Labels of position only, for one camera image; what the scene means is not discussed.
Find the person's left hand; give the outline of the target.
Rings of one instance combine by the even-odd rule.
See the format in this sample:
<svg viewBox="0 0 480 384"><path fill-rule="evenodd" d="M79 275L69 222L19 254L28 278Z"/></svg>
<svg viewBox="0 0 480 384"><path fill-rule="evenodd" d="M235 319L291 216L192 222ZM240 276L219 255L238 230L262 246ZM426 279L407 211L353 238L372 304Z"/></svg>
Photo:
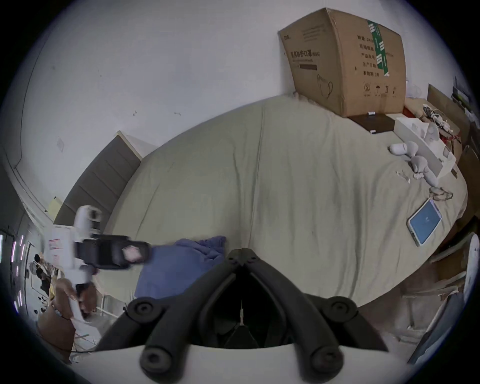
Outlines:
<svg viewBox="0 0 480 384"><path fill-rule="evenodd" d="M78 295L69 279L57 279L52 303L55 309L67 319L74 318L74 310L77 309L84 314L89 314L97 307L97 289L92 283L89 283Z"/></svg>

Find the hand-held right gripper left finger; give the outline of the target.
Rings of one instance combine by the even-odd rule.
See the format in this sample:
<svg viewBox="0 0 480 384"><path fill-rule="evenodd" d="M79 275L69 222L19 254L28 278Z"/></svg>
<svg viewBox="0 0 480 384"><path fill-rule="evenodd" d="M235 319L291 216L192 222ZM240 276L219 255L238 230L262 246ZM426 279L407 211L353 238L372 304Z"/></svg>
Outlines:
<svg viewBox="0 0 480 384"><path fill-rule="evenodd" d="M131 301L102 337L96 352L143 346L139 357L147 376L181 376L191 342L220 347L214 306L236 280L243 265L243 249L232 250L182 294L165 298L140 297Z"/></svg>

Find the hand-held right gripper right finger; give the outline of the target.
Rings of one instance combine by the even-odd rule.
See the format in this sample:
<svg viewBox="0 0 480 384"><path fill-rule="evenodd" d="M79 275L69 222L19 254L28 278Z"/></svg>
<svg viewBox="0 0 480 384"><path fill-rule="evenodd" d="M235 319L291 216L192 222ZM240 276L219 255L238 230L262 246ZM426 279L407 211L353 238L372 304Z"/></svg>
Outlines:
<svg viewBox="0 0 480 384"><path fill-rule="evenodd" d="M381 336L351 299L304 294L251 249L243 249L243 267L267 289L285 313L303 376L337 376L345 363L341 346L388 352Z"/></svg>

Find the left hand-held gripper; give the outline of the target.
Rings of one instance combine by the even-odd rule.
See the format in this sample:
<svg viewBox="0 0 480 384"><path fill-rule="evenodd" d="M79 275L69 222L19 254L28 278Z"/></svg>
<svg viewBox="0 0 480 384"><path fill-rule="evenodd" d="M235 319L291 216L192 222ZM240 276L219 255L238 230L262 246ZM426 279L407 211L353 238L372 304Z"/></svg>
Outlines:
<svg viewBox="0 0 480 384"><path fill-rule="evenodd" d="M78 208L73 225L54 224L45 235L45 259L63 275L72 320L96 320L95 309L82 304L91 291L98 269L123 270L144 264L152 246L127 236L99 235L102 213L99 208Z"/></svg>

